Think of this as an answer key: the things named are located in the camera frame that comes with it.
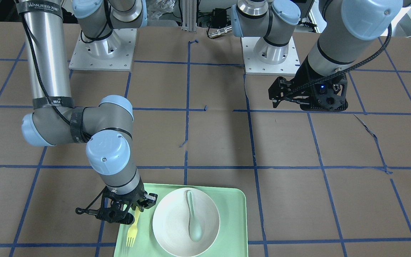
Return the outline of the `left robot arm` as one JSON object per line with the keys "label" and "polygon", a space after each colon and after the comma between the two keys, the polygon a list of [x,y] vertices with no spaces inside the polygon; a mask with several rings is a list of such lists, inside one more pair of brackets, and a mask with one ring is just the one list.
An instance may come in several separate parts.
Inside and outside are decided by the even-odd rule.
{"label": "left robot arm", "polygon": [[[327,25],[294,78],[280,76],[268,89],[273,108],[281,101],[305,111],[341,112],[348,108],[346,73],[369,63],[388,46],[391,22],[411,0],[321,0]],[[256,53],[270,63],[274,50],[286,53],[301,19],[290,0],[238,0],[231,7],[233,34],[259,37]]]}

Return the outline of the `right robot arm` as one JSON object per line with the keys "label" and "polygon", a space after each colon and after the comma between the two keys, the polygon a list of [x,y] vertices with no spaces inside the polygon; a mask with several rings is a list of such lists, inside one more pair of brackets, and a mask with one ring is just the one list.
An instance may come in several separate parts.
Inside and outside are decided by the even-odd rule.
{"label": "right robot arm", "polygon": [[101,221],[134,225],[156,204],[132,156],[133,107],[120,95],[104,97],[98,107],[75,107],[70,89],[60,0],[16,0],[27,42],[33,112],[22,120],[25,140],[37,147],[85,143],[86,156],[105,188],[101,206],[76,213]]}

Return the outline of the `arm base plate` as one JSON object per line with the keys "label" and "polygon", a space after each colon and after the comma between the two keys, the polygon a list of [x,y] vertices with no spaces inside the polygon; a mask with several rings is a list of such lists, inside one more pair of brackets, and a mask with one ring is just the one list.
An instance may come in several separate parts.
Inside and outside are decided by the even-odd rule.
{"label": "arm base plate", "polygon": [[111,36],[92,43],[80,35],[70,60],[71,70],[131,71],[137,29],[113,30]]}
{"label": "arm base plate", "polygon": [[276,47],[262,37],[241,38],[245,73],[247,75],[294,76],[300,67],[294,39]]}

